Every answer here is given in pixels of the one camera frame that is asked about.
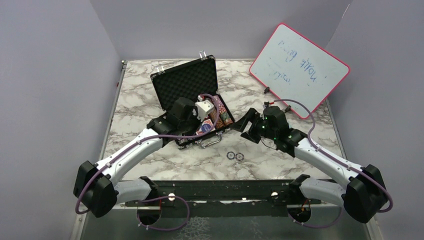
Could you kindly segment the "dark blue small blind button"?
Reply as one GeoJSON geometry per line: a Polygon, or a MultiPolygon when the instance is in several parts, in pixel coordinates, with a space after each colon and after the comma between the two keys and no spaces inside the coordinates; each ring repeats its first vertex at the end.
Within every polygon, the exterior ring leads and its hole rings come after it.
{"type": "Polygon", "coordinates": [[[204,123],[204,124],[201,125],[200,129],[203,133],[207,133],[212,129],[212,126],[208,123],[204,123]]]}

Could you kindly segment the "black poker set case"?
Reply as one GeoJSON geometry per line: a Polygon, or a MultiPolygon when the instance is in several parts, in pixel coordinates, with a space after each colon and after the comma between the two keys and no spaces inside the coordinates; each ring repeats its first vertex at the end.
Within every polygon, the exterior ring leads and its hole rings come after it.
{"type": "Polygon", "coordinates": [[[159,135],[178,135],[175,143],[180,149],[188,148],[193,144],[199,145],[202,149],[217,144],[222,140],[222,135],[229,131],[230,125],[225,126],[220,118],[219,105],[214,96],[219,96],[224,106],[229,112],[233,122],[235,121],[230,109],[222,96],[218,93],[218,76],[216,59],[213,55],[200,53],[200,58],[180,64],[168,69],[160,69],[150,75],[160,106],[164,111],[161,116],[152,119],[147,128],[153,129],[159,135]],[[174,102],[184,97],[194,103],[210,99],[215,109],[206,117],[213,122],[214,131],[209,131],[196,135],[196,131],[204,120],[200,120],[200,125],[194,132],[170,132],[171,126],[166,121],[167,111],[174,102]]]}

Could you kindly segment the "red playing card deck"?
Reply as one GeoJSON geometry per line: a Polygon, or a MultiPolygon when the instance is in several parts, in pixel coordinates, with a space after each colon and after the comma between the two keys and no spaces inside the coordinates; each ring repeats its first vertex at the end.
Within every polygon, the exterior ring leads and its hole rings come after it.
{"type": "Polygon", "coordinates": [[[196,135],[201,135],[205,132],[212,132],[215,130],[215,127],[213,127],[213,121],[207,117],[200,125],[200,127],[195,132],[196,135]]]}

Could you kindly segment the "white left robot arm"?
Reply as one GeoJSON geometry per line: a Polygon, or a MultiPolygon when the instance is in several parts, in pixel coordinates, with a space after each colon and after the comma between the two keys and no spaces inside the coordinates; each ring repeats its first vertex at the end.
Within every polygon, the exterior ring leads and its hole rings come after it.
{"type": "Polygon", "coordinates": [[[157,191],[147,180],[121,180],[143,159],[172,140],[196,138],[195,132],[214,107],[202,95],[198,101],[180,97],[171,109],[150,120],[123,148],[95,163],[83,162],[78,167],[73,187],[73,195],[77,198],[75,213],[83,215],[90,212],[100,218],[119,203],[136,199],[147,206],[155,203],[157,191]]]}

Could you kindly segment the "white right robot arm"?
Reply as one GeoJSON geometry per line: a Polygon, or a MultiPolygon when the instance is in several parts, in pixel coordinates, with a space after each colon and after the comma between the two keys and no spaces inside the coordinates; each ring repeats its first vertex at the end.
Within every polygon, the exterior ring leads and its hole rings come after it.
{"type": "Polygon", "coordinates": [[[306,199],[328,202],[342,207],[360,223],[368,223],[376,213],[385,211],[385,204],[393,206],[377,167],[363,167],[327,151],[305,132],[290,127],[284,111],[277,106],[268,106],[262,113],[250,108],[230,127],[256,144],[262,139],[272,140],[276,150],[313,165],[332,179],[298,177],[288,190],[289,199],[296,204],[306,199]]]}

